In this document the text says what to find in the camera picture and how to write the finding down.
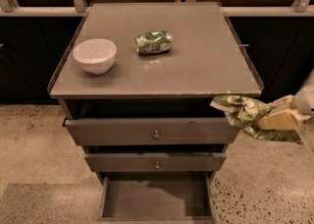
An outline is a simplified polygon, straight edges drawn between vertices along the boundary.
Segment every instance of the drawer handle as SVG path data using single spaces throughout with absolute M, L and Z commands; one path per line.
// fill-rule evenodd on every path
M 160 169 L 160 165 L 158 161 L 155 162 L 155 169 Z
M 153 138 L 154 138 L 155 140 L 158 140 L 158 139 L 160 138 L 160 135 L 159 135 L 158 131 L 155 131 L 155 132 L 154 132 Z

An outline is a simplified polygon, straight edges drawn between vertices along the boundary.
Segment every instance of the bowl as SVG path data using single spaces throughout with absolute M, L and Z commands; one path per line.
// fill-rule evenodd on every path
M 82 42 L 73 51 L 78 64 L 95 75 L 106 73 L 114 64 L 117 46 L 108 39 L 90 39 Z

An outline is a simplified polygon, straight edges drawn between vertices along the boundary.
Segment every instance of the concrete floor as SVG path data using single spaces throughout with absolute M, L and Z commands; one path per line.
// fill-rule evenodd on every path
M 0 223 L 90 223 L 102 187 L 59 106 L 0 106 Z M 212 184 L 226 223 L 314 224 L 314 121 L 303 144 L 239 133 Z

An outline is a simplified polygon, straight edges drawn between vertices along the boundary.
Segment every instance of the metal can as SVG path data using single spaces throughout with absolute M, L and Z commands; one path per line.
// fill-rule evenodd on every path
M 136 38 L 138 54 L 159 54 L 171 49 L 173 36 L 167 31 L 152 31 L 140 34 Z

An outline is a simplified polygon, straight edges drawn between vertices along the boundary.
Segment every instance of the open drawer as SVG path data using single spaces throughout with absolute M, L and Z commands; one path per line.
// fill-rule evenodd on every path
M 210 173 L 107 173 L 103 176 L 102 222 L 223 223 L 214 216 Z
M 83 118 L 65 125 L 85 146 L 231 143 L 238 133 L 226 118 Z
M 93 172 L 219 171 L 226 153 L 101 153 L 87 154 Z

